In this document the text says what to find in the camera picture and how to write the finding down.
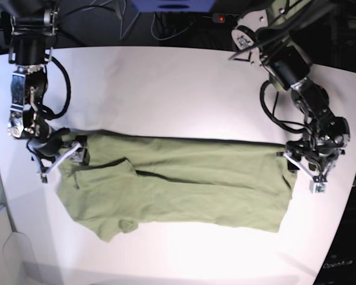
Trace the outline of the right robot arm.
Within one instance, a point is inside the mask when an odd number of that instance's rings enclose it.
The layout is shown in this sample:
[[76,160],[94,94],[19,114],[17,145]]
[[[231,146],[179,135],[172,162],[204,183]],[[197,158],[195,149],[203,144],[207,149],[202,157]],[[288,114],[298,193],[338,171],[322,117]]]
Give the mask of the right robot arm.
[[[55,36],[58,19],[58,1],[23,1],[20,9],[11,16],[12,40],[9,62],[16,66],[11,81],[11,106],[8,133],[15,139],[25,140],[42,173],[47,171],[42,161],[56,164],[61,149],[67,158],[80,165],[87,165],[90,156],[87,138],[77,136],[72,141],[62,138],[68,128],[54,130],[48,121],[66,114],[71,101],[71,81],[66,69],[46,47],[47,39]],[[47,65],[54,63],[65,79],[66,100],[62,110],[55,113],[43,103],[48,88]]]

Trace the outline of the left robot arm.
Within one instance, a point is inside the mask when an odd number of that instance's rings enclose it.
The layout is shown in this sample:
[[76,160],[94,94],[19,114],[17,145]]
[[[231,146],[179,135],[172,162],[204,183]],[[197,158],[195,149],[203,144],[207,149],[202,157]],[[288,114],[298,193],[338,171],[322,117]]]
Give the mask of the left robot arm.
[[[266,11],[272,3],[248,2],[232,31],[238,50],[230,60],[241,61],[241,56],[247,54],[251,64],[258,63],[269,74],[269,80],[260,88],[263,111],[283,130],[301,135],[299,140],[286,143],[284,156],[296,168],[301,167],[301,159],[306,159],[310,171],[324,176],[344,154],[350,140],[349,126],[345,118],[331,111],[326,90],[309,77],[310,65],[291,41],[295,34],[336,8],[339,2],[288,1],[264,26],[252,29],[242,24],[249,13]],[[303,123],[280,120],[268,110],[265,90],[271,84],[290,91],[291,100],[304,115]]]

